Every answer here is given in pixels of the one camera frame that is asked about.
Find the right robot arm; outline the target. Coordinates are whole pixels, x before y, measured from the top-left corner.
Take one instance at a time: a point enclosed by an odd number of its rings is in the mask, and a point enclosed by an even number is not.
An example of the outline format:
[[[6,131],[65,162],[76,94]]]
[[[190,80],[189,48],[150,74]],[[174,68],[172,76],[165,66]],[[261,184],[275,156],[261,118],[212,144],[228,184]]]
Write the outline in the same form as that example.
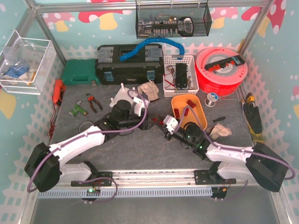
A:
[[[278,192],[288,171],[288,164],[263,143],[253,147],[233,147],[211,141],[194,122],[186,128],[178,124],[158,123],[167,140],[177,139],[183,148],[191,149],[202,160],[211,161],[211,179],[239,179],[258,183],[264,189]]]

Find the white peg board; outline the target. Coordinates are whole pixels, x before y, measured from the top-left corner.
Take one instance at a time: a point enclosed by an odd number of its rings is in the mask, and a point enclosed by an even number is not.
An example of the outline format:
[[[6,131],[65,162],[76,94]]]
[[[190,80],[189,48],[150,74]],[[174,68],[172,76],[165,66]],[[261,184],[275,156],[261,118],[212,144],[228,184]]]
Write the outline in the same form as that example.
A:
[[[127,88],[123,83],[121,83],[121,87],[119,89],[119,91],[117,92],[117,94],[115,95],[114,98],[111,98],[111,103],[110,103],[110,107],[113,108],[114,105],[116,105],[116,103],[119,100],[126,100],[128,101],[131,105],[133,105],[133,103],[136,103],[136,101],[134,101],[134,98],[137,98],[138,100],[140,100],[138,98],[138,94],[136,92],[134,92],[136,89],[135,87],[132,88],[133,91],[130,91],[130,96],[128,95],[128,91],[130,90],[130,88]]]

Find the beige work glove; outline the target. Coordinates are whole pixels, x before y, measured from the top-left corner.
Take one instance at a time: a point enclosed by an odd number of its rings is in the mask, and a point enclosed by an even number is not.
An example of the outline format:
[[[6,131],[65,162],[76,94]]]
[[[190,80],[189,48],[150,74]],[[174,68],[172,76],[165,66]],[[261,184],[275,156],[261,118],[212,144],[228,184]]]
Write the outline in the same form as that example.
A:
[[[147,96],[148,101],[150,102],[159,99],[159,89],[152,80],[149,80],[148,82],[141,84],[137,87],[137,90],[140,94],[144,93]]]

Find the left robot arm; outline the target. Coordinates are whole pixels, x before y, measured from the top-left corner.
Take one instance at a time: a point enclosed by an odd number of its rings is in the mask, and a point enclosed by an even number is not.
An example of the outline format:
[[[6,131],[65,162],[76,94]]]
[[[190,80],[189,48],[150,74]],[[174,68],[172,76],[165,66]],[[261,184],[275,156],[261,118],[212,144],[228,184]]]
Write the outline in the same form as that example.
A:
[[[82,133],[50,146],[43,142],[36,145],[24,168],[30,177],[27,192],[46,192],[60,182],[85,183],[96,178],[96,170],[89,162],[68,162],[120,133],[131,132],[136,128],[149,130],[160,121],[159,116],[148,113],[146,109],[132,112],[128,101],[118,101],[110,113]]]

